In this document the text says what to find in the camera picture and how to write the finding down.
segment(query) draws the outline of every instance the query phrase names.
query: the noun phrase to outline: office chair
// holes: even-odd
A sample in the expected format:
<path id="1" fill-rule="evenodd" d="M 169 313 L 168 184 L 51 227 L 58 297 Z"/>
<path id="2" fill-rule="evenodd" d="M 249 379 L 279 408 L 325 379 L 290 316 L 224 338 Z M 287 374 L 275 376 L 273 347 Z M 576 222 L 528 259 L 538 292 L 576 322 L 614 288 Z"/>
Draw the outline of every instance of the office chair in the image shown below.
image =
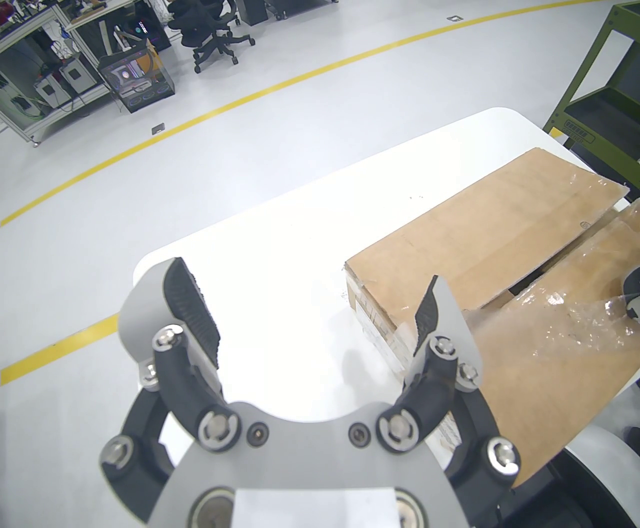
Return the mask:
<path id="1" fill-rule="evenodd" d="M 227 2 L 230 8 L 228 13 L 222 14 L 223 2 Z M 192 47 L 193 59 L 195 61 L 194 71 L 199 74 L 200 65 L 209 58 L 214 50 L 220 54 L 227 54 L 231 57 L 233 64 L 238 64 L 238 59 L 233 51 L 228 48 L 229 44 L 249 41 L 250 45 L 255 45 L 255 40 L 250 35 L 234 36 L 229 28 L 232 20 L 239 25 L 237 18 L 236 0 L 175 0 L 167 7 L 173 15 L 173 20 L 169 22 L 169 28 L 179 29 L 182 32 L 181 44 L 185 47 Z"/>

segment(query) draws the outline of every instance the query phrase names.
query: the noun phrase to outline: workbench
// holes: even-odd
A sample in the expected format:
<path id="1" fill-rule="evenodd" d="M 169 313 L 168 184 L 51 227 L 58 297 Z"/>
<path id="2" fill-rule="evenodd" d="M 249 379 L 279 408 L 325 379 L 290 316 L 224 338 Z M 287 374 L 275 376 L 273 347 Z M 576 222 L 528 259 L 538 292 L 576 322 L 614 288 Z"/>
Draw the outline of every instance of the workbench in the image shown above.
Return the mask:
<path id="1" fill-rule="evenodd" d="M 37 29 L 42 28 L 45 24 L 58 20 L 63 26 L 68 26 L 70 21 L 65 15 L 64 11 L 57 4 L 46 8 L 44 11 L 36 14 L 26 22 L 22 23 L 17 29 L 14 29 L 11 33 L 0 39 L 0 53 L 9 49 L 11 46 L 30 35 Z M 69 34 L 74 40 L 74 43 L 80 50 L 80 52 L 87 58 L 87 60 L 96 67 L 98 65 L 98 59 L 93 55 L 87 44 L 77 34 L 75 29 L 70 29 Z M 32 141 L 34 146 L 38 146 L 42 139 L 42 133 L 44 129 L 60 119 L 68 116 L 71 111 L 76 111 L 83 106 L 95 101 L 107 95 L 109 88 L 104 83 L 98 83 L 92 89 L 81 94 L 80 97 L 76 97 L 73 100 L 61 105 L 59 108 L 53 109 L 50 113 L 45 115 L 42 119 L 34 121 L 32 124 L 22 127 L 20 124 L 12 120 L 11 116 L 6 112 L 2 112 L 0 109 L 0 120 L 2 120 L 9 128 L 21 136 L 25 141 Z"/>

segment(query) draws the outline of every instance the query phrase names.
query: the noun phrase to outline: white table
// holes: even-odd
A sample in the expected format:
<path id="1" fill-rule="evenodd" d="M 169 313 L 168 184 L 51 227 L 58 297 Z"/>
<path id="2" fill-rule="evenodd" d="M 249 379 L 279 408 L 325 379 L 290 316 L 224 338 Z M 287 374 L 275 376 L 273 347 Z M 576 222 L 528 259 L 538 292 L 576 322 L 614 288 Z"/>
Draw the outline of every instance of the white table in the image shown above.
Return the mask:
<path id="1" fill-rule="evenodd" d="M 400 385 L 349 307 L 344 262 L 534 147 L 581 167 L 517 112 L 492 108 L 364 159 L 144 258 L 181 256 L 221 333 L 228 401 L 292 420 L 395 401 Z M 191 443 L 162 440 L 176 462 Z"/>

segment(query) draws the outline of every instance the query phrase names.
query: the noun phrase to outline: white floor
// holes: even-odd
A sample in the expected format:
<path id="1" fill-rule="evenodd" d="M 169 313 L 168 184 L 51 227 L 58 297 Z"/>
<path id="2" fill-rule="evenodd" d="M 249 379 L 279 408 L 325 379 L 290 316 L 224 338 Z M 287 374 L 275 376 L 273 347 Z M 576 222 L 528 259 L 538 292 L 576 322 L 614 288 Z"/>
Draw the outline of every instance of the white floor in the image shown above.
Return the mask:
<path id="1" fill-rule="evenodd" d="M 11 131 L 0 135 L 0 218 L 148 139 L 158 123 L 170 129 L 448 25 L 451 15 L 538 3 L 341 0 L 251 28 L 257 45 L 236 47 L 238 66 L 218 58 L 199 76 L 191 51 L 175 42 L 161 55 L 175 96 L 134 115 L 110 103 L 35 150 Z M 0 367 L 117 312 L 136 263 L 173 240 L 492 106 L 542 126 L 612 4 L 484 22 L 333 70 L 180 132 L 28 211 L 0 228 L 0 322 L 11 329 Z M 97 467 L 135 393 L 136 371 L 115 336 L 1 387 L 0 527 L 135 526 Z"/>

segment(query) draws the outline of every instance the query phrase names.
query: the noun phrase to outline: chair leg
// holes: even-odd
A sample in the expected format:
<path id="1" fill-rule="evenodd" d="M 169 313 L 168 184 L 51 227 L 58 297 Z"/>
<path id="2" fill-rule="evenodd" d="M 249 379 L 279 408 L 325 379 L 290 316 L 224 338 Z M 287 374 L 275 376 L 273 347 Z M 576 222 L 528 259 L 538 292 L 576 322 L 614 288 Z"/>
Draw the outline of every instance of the chair leg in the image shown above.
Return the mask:
<path id="1" fill-rule="evenodd" d="M 238 44 L 247 40 L 251 40 L 249 35 L 226 37 L 225 44 Z"/>

